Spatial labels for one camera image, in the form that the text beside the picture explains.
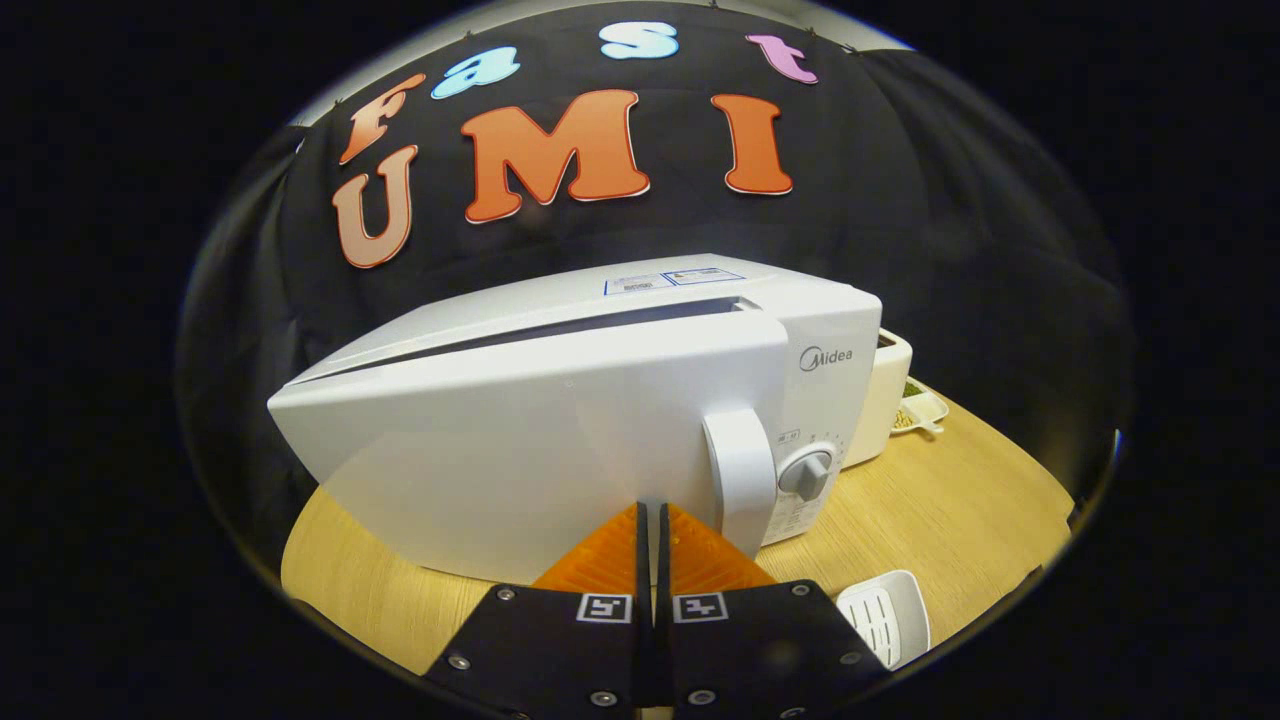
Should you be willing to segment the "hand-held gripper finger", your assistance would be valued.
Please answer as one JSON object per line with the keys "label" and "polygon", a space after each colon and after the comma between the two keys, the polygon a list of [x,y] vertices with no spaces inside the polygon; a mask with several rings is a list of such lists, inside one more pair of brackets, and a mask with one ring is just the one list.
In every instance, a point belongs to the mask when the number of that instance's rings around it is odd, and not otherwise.
{"label": "hand-held gripper finger", "polygon": [[810,579],[777,582],[735,547],[692,584],[717,534],[672,503],[658,512],[655,693],[676,719],[835,719],[888,669]]}
{"label": "hand-held gripper finger", "polygon": [[422,675],[466,719],[637,719],[652,697],[646,507],[621,515],[617,591],[500,583]]}

